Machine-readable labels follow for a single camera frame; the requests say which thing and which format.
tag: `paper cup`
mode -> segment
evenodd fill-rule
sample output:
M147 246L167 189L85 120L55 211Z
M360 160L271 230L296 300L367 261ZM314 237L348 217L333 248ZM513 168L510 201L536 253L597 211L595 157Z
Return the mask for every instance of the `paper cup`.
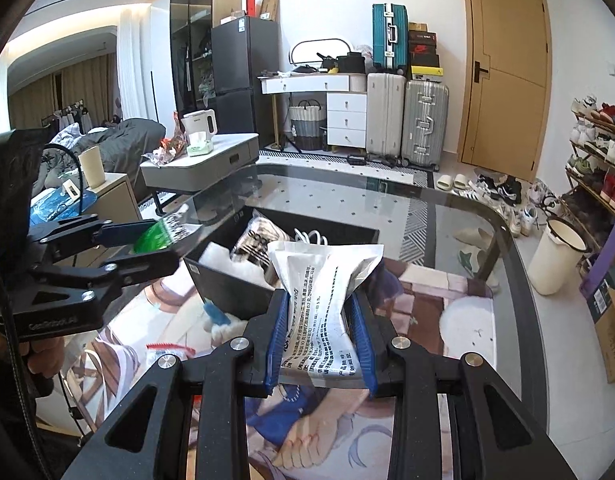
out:
M105 183L105 170L103 170L103 162L100 160L100 148L98 145L82 152L78 156L78 160L81 161L82 172L90 187L98 187Z

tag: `refrigerator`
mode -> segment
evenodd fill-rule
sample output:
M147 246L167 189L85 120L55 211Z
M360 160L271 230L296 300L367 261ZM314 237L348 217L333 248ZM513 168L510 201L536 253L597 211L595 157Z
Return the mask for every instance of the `refrigerator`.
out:
M257 133L274 142L272 95L261 91L263 70L278 71L278 23L244 16L212 29L212 58L219 134Z

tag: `silver suitcase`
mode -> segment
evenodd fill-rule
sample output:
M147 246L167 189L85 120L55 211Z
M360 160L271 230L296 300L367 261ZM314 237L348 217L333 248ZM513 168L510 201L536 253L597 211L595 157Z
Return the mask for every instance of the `silver suitcase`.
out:
M449 90L434 81L408 81L405 88L405 118L401 159L439 170L447 126Z
M367 76L367 153L400 155L404 98L405 78L402 75Z

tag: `green packet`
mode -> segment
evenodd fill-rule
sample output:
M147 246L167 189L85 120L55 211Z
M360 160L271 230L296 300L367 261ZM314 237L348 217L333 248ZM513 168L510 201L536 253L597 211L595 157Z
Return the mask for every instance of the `green packet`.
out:
M193 231L179 221L179 216L165 216L145 231L134 244L134 252L151 253L174 245L187 238Z

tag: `white trash can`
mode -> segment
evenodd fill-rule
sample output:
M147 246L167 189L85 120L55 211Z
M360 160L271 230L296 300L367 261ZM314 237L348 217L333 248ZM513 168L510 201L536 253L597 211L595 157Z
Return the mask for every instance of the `white trash can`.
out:
M541 296L558 292L583 253L589 251L583 236L573 225L561 218L550 217L539 248L527 268L529 282Z

